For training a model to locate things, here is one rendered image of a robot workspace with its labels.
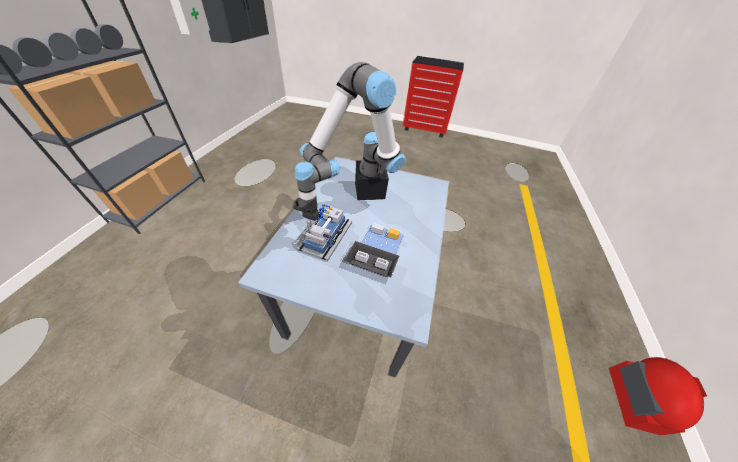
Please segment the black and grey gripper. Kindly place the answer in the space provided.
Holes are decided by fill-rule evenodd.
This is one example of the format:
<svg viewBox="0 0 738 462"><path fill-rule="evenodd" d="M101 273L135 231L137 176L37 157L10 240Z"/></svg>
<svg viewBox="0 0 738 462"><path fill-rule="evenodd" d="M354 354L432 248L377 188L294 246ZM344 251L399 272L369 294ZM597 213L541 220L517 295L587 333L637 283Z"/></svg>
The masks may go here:
<svg viewBox="0 0 738 462"><path fill-rule="evenodd" d="M299 190L298 190L299 191ZM316 196L316 188L314 191L310 193L302 193L299 191L300 198L297 198L293 203L293 208L295 210L301 211L302 216L304 218L307 218L306 224L307 224L307 230L312 229L312 220L316 221L319 217L319 211L317 209L317 196ZM302 200L303 199L303 200ZM298 200L298 201L297 201Z"/></svg>

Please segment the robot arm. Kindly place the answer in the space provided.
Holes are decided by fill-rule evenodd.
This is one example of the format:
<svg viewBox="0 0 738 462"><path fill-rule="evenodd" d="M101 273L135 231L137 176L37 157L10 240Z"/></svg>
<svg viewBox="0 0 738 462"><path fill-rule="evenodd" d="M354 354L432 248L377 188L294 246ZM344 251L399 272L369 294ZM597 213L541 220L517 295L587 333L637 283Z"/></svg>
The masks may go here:
<svg viewBox="0 0 738 462"><path fill-rule="evenodd" d="M300 192L312 192L315 190L315 183L339 174L338 162L335 159L327 160L322 153L349 104L357 95L363 98L365 109L371 114L375 130L365 136L360 172L367 177L379 177L384 170L395 173L404 165L405 156L401 154L399 144L395 142L390 112L390 105L396 95L395 81L386 72L366 62L357 62L340 77L336 84L336 92L310 142L300 149L300 154L306 161L295 167Z"/></svg>

